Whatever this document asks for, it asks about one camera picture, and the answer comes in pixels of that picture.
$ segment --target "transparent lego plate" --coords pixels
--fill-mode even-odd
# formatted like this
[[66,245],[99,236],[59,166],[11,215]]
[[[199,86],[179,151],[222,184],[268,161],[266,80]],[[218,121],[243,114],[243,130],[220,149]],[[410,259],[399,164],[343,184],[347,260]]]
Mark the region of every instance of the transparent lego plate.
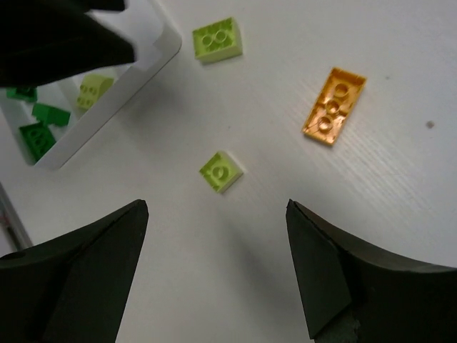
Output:
[[333,145],[365,83],[363,76],[333,68],[303,126],[303,133]]

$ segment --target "white tray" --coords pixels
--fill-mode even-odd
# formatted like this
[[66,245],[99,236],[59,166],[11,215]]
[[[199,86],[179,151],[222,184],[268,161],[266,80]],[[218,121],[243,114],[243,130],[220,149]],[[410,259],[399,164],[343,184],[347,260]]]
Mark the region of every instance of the white tray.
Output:
[[[38,101],[71,111],[68,126],[49,128],[55,145],[35,164],[60,168],[75,154],[151,77],[181,48],[181,37],[154,0],[130,0],[121,13],[93,11],[90,14],[104,26],[135,45],[137,62],[103,68],[38,87]],[[114,85],[86,112],[76,106],[79,86],[85,74],[97,73],[115,79]],[[28,164],[34,164],[19,133],[19,127],[36,122],[33,104],[6,98],[0,91],[0,111]]]

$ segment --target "white surface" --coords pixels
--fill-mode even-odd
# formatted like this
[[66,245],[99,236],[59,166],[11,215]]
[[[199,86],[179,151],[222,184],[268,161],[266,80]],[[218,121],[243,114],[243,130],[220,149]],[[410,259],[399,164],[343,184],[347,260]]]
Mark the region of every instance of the white surface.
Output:
[[[181,53],[57,172],[0,118],[0,177],[35,243],[149,206],[118,342],[306,342],[289,198],[389,251],[457,267],[457,3],[168,0]],[[191,30],[234,15],[245,54],[202,66]],[[334,148],[300,133],[332,66],[368,77]],[[433,120],[432,129],[426,122]],[[228,150],[223,195],[199,168]]]

